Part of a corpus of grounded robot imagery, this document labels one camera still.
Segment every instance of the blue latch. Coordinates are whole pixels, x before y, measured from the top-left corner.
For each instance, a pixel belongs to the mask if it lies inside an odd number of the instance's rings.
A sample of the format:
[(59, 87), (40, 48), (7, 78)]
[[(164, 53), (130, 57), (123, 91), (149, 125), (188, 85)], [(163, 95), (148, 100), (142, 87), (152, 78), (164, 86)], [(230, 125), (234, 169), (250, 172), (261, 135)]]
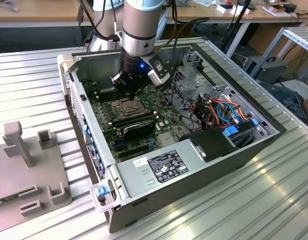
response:
[(224, 133), (226, 134), (226, 136), (231, 136), (233, 134), (238, 133), (238, 129), (235, 126), (229, 126), (227, 128), (225, 128)]
[(253, 123), (255, 126), (257, 126), (257, 125), (259, 124), (258, 120), (255, 119), (255, 118), (252, 119), (252, 123)]
[(110, 193), (110, 189), (109, 189), (109, 186), (100, 186), (98, 189), (97, 189), (97, 197), (100, 198), (102, 196), (105, 196), (107, 194)]

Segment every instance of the white label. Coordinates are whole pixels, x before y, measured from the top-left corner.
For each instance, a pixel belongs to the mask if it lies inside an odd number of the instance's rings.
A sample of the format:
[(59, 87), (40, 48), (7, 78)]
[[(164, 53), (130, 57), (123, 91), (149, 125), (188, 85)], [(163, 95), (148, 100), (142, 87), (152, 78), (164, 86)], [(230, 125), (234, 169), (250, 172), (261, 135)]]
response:
[(181, 166), (180, 168), (178, 168), (178, 171), (181, 171), (181, 170), (183, 170), (185, 168), (186, 168), (186, 166)]
[(142, 157), (141, 159), (137, 159), (133, 161), (136, 168), (147, 164), (147, 157)]

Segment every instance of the warning label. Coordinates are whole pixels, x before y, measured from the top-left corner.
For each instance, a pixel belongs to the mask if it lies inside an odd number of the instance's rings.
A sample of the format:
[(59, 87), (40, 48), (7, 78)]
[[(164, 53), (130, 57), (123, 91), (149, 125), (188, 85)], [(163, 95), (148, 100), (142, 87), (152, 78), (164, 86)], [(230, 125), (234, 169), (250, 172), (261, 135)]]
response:
[(148, 163), (160, 183), (167, 182), (178, 175), (188, 172), (176, 150), (151, 158)]

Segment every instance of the metal workbench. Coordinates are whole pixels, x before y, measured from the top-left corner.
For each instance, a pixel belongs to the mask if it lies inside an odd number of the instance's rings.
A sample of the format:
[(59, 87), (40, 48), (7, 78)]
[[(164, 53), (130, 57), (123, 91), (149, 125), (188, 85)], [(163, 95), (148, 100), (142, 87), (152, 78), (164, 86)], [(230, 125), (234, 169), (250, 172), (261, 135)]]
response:
[[(214, 45), (200, 38), (194, 41), (288, 132), (245, 167), (109, 234), (104, 214), (94, 210), (89, 195), (91, 181), (63, 101), (56, 65), (58, 54), (84, 49), (0, 54), (0, 134), (4, 122), (16, 119), (24, 137), (46, 128), (55, 131), (73, 197), (66, 207), (0, 232), (0, 239), (308, 238), (308, 128)], [(215, 83), (221, 81), (217, 75), (210, 77)]]

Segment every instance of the metal rack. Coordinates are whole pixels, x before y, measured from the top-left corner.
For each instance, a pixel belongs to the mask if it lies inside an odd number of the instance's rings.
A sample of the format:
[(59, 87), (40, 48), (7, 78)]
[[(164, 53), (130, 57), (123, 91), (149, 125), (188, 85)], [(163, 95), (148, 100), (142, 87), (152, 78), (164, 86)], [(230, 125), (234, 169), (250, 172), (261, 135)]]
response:
[(272, 43), (269, 45), (264, 55), (255, 66), (255, 68), (250, 73), (251, 77), (255, 77), (256, 73), (258, 73), (259, 69), (268, 58), (271, 51), (276, 47), (281, 38), (285, 36), (289, 38), (289, 42), (283, 47), (283, 49), (279, 52), (278, 57), (281, 57), (287, 48), (290, 46), (290, 43), (294, 42), (297, 45), (308, 51), (308, 27), (283, 27), (279, 33), (276, 35)]

